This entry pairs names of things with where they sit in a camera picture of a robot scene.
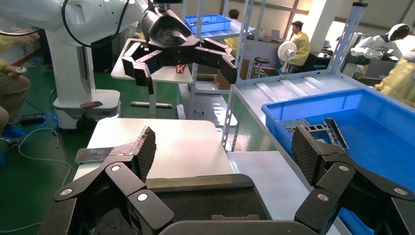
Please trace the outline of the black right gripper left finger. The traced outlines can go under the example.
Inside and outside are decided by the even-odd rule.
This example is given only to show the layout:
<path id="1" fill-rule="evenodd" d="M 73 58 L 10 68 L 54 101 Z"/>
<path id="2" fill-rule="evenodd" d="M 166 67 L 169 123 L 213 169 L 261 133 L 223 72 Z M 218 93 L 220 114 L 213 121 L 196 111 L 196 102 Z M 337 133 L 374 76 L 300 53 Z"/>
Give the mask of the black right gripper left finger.
<path id="1" fill-rule="evenodd" d="M 137 235 L 157 235 L 173 223 L 173 211 L 145 184 L 156 152 L 148 126 L 131 143 L 114 147 L 91 172 L 64 185 L 39 228 L 41 235 L 88 235 L 113 209 Z"/>

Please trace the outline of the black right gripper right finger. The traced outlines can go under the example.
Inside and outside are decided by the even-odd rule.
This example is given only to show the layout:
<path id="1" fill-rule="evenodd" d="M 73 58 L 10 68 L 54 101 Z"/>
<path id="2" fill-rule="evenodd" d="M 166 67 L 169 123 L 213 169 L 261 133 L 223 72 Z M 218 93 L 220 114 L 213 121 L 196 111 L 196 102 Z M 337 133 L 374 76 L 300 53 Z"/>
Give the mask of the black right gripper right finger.
<path id="1" fill-rule="evenodd" d="M 295 221 L 326 234 L 341 209 L 353 212 L 377 235 L 415 232 L 415 195 L 408 188 L 359 166 L 339 146 L 320 142 L 304 126 L 292 139 L 296 163 L 313 190 Z"/>

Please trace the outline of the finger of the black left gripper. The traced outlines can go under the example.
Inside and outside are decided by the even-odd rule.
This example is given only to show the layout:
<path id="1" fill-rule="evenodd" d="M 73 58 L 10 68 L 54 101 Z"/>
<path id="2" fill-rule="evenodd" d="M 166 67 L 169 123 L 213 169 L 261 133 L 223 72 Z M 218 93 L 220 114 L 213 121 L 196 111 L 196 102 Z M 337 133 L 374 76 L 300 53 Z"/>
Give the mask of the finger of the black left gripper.
<path id="1" fill-rule="evenodd" d="M 125 75 L 134 78 L 137 86 L 146 87 L 149 95 L 154 94 L 152 74 L 162 66 L 161 54 L 161 50 L 151 50 L 143 43 L 132 42 L 121 57 Z"/>
<path id="2" fill-rule="evenodd" d="M 234 65 L 231 48 L 215 40 L 205 38 L 195 47 L 194 62 L 220 70 L 231 85 L 237 81 L 237 67 Z"/>

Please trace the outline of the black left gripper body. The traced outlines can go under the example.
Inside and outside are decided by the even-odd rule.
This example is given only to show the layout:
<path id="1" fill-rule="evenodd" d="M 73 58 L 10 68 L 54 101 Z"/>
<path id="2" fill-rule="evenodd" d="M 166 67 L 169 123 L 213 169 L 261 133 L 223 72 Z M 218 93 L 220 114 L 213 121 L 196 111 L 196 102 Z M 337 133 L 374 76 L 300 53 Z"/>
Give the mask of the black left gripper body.
<path id="1" fill-rule="evenodd" d="M 195 48 L 200 45 L 200 40 L 172 10 L 148 9 L 141 27 L 150 50 L 161 51 L 156 56 L 161 66 L 194 62 Z"/>

